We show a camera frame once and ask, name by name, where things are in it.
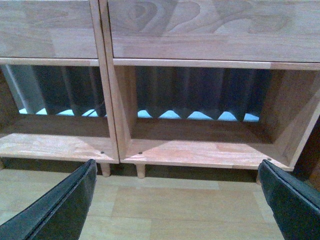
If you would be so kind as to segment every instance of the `wood grain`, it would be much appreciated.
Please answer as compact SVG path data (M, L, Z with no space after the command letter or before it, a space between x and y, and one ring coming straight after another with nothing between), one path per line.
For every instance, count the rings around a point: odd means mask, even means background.
M138 119L122 163L258 169L263 159L292 171L259 123Z
M107 0L99 1L108 77L119 157L125 158L130 145L133 125L137 118L135 68L113 63L112 39Z
M320 70L320 63L275 62L275 61L114 58L113 64L116 66L121 65L121 66L196 67L196 68Z
M89 66L98 67L98 59L0 57L0 65Z
M27 115L0 132L0 157L118 163L106 118Z
M318 0L109 0L115 58L320 62Z
M294 167L320 115L320 71L275 70L260 116L279 153Z
M0 1L0 57L97 59L89 1Z

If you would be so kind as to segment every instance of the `cabinet leg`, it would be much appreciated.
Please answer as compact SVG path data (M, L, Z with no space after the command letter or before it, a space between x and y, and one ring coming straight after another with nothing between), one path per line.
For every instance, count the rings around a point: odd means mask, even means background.
M256 175L255 182L256 182L256 184L261 185L259 174Z
M145 164L136 164L136 172L139 179L144 179L146 177L146 165Z
M0 160L0 171L2 169L5 169L5 164L4 164L4 162L2 160Z
M110 164L109 163L100 163L102 175L104 177L109 177L111 174Z

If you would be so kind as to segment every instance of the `cable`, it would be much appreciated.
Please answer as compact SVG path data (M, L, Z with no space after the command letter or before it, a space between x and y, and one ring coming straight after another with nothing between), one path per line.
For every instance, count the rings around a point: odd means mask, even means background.
M97 111L103 104L105 104L105 100L103 100L103 102L99 105L99 106L97 106L95 109L93 109L93 111L92 112L90 112L87 116L85 116L85 117L89 117L91 114L93 114L95 111Z

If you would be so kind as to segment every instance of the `drawer front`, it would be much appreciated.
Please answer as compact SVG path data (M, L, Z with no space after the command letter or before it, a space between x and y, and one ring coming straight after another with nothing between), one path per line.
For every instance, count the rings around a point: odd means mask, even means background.
M0 0L0 57L98 58L89 2Z
M109 0L115 58L320 62L320 1Z

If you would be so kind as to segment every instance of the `gray curtain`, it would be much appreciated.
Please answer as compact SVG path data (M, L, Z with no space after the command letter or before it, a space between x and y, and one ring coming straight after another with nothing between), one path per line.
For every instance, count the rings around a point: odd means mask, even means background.
M2 65L1 69L18 108L28 114L45 108L49 115L69 109L75 116L91 109L106 115L98 67Z
M2 65L19 109L55 115L95 109L105 116L98 67ZM168 110L182 119L201 112L216 120L227 111L238 121L259 117L271 80L269 70L203 67L136 67L138 110L158 118Z
M201 112L216 120L227 111L238 121L259 117L271 80L264 69L136 68L138 109L158 118L168 110L182 119Z

